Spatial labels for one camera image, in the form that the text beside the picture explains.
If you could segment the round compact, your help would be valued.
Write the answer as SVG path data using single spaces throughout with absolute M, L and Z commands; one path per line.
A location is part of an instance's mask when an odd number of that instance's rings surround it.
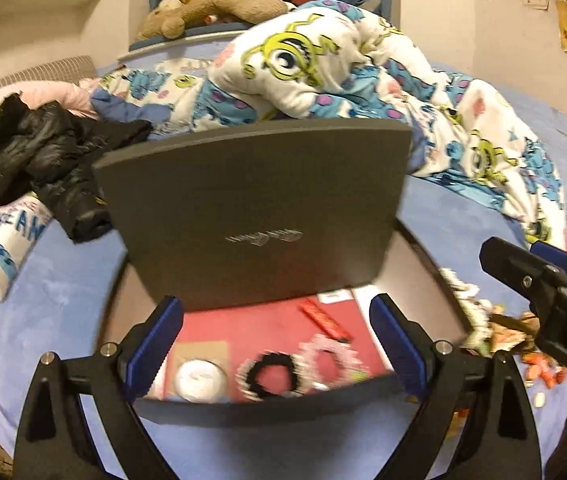
M 201 359 L 177 367 L 174 377 L 177 396 L 190 403 L 216 403 L 227 393 L 227 375 L 217 364 Z

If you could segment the blue bed sheet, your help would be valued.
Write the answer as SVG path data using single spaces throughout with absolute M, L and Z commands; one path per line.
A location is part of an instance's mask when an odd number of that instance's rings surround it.
M 503 95 L 543 140 L 567 199 L 567 115 L 510 88 Z M 405 186 L 401 218 L 440 266 L 477 285 L 484 298 L 511 313 L 525 308 L 521 297 L 480 268 L 479 251 L 487 237 L 515 236 L 498 212 L 412 178 Z M 66 359 L 92 351 L 122 260 L 116 234 L 76 245 L 57 224 L 42 233 L 0 304 L 0 444 L 7 450 L 14 447 L 40 356 L 54 351 Z M 377 400 L 310 422 L 236 429 L 148 422 L 146 430 L 184 479 L 370 479 L 394 451 L 415 411 L 394 384 L 384 387 Z

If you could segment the red long lighter box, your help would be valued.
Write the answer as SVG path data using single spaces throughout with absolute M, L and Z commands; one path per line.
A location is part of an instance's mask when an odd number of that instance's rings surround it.
M 330 339 L 342 344 L 348 344 L 352 340 L 351 334 L 317 302 L 305 299 L 299 309 Z

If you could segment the black scrunchie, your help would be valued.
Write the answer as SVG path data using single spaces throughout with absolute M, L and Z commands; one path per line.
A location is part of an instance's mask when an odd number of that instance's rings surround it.
M 236 385 L 245 399 L 262 402 L 304 396 L 311 390 L 311 378 L 306 361 L 298 354 L 266 351 L 238 367 Z

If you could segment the brown plush teddy bear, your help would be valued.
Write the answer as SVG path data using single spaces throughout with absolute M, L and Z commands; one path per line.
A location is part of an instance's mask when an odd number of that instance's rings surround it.
M 178 39 L 189 28 L 220 22 L 257 25 L 289 11 L 283 0 L 162 0 L 142 20 L 136 40 Z

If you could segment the pink lace scrunchie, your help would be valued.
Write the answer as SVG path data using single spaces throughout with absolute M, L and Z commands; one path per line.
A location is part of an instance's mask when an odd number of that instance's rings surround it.
M 316 391 L 329 391 L 364 382 L 371 377 L 367 366 L 350 344 L 323 334 L 300 344 L 306 376 Z

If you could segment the black puffer jacket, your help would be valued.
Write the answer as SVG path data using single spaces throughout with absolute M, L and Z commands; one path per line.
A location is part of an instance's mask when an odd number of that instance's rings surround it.
M 113 229 L 92 165 L 148 139 L 151 122 L 78 117 L 56 101 L 18 116 L 0 107 L 0 206 L 34 193 L 75 243 Z

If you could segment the cream lace scrunchie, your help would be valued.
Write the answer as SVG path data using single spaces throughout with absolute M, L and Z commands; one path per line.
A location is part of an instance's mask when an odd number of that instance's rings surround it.
M 440 274 L 453 291 L 454 296 L 460 304 L 463 313 L 468 318 L 472 330 L 467 337 L 463 347 L 471 350 L 480 350 L 482 344 L 491 338 L 492 332 L 489 328 L 489 310 L 477 295 L 480 287 L 471 283 L 466 283 L 458 278 L 456 272 L 449 268 L 440 268 Z

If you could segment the monster print white duvet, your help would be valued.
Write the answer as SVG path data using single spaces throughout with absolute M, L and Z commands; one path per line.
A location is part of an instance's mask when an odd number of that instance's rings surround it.
M 385 18 L 317 0 L 236 36 L 201 76 L 121 68 L 90 101 L 116 122 L 180 132 L 290 117 L 379 118 L 413 133 L 410 174 L 567 247 L 563 183 L 537 134 L 488 82 L 436 70 Z

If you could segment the dark open storage box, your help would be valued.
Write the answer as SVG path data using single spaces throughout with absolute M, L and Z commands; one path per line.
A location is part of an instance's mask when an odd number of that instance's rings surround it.
M 103 328 L 178 298 L 176 348 L 225 341 L 234 364 L 315 333 L 301 305 L 373 286 L 430 337 L 470 322 L 397 220 L 411 131 L 390 119 L 276 120 L 148 141 L 93 166 L 127 250 Z

